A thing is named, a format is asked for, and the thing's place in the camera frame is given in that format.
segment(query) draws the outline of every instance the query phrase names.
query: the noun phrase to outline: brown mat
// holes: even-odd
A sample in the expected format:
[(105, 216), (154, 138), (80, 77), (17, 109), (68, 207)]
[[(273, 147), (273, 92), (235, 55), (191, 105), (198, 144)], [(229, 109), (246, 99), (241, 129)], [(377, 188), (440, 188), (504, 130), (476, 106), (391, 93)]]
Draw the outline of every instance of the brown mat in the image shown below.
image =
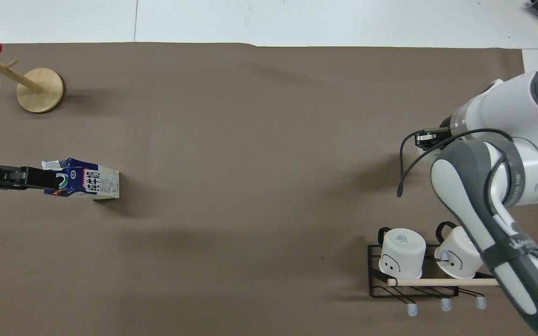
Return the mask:
[[(532, 335), (498, 288), (478, 310), (367, 294), (378, 228), (435, 243), (454, 220), (397, 151), (496, 78), (505, 49), (5, 45), (46, 67), (60, 106), (0, 89), (0, 164), (74, 157), (120, 170), (121, 199), (0, 191), (0, 336)], [(408, 159), (416, 150), (408, 145)], [(514, 211), (538, 241), (538, 206)]]

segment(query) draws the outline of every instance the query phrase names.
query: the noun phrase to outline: mug handle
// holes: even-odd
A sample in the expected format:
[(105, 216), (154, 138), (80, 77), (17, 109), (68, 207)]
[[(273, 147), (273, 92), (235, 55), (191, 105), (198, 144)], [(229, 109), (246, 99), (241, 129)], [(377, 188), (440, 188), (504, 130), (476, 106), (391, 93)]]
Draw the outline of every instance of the mug handle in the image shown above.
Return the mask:
[(437, 238), (437, 241), (439, 243), (444, 242), (444, 238), (441, 236), (441, 232), (444, 229), (444, 226), (451, 227), (452, 229), (457, 227), (457, 225), (455, 225), (454, 223), (448, 222), (448, 221), (444, 221), (444, 222), (439, 223), (439, 225), (437, 226), (437, 230), (435, 230), (435, 238)]
[(379, 232), (377, 233), (377, 243), (380, 247), (383, 247), (383, 237), (385, 236), (385, 232), (388, 232), (391, 230), (389, 227), (382, 227), (379, 229)]

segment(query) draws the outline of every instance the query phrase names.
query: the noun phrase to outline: wooden dowel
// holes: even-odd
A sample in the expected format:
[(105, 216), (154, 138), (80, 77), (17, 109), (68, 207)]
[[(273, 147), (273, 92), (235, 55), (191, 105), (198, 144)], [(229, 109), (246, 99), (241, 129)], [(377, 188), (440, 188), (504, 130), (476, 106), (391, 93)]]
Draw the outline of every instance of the wooden dowel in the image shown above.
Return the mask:
[(16, 63), (18, 63), (18, 60), (13, 60), (13, 61), (7, 63), (7, 64), (6, 64), (6, 69), (11, 68), (11, 67), (14, 66)]
[(495, 279), (387, 279), (387, 285), (398, 286), (499, 286)]
[(5, 75), (12, 79), (15, 82), (20, 83), (21, 85), (24, 85), (25, 87), (28, 87), (32, 91), (35, 92), (41, 92), (43, 91), (43, 87), (35, 83), (34, 81), (31, 81), (30, 79), (24, 77), (23, 75), (8, 69), (5, 64), (0, 62), (0, 74)]

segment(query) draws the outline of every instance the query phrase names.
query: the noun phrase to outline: blue milk carton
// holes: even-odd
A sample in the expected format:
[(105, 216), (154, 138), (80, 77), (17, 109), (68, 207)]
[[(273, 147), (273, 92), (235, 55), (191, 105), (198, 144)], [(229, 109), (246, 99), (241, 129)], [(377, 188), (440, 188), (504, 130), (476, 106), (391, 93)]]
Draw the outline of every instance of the blue milk carton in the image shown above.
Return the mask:
[(63, 178), (59, 190), (45, 190), (45, 194), (90, 200), (120, 197), (120, 172), (117, 170), (73, 158), (43, 161), (42, 166)]

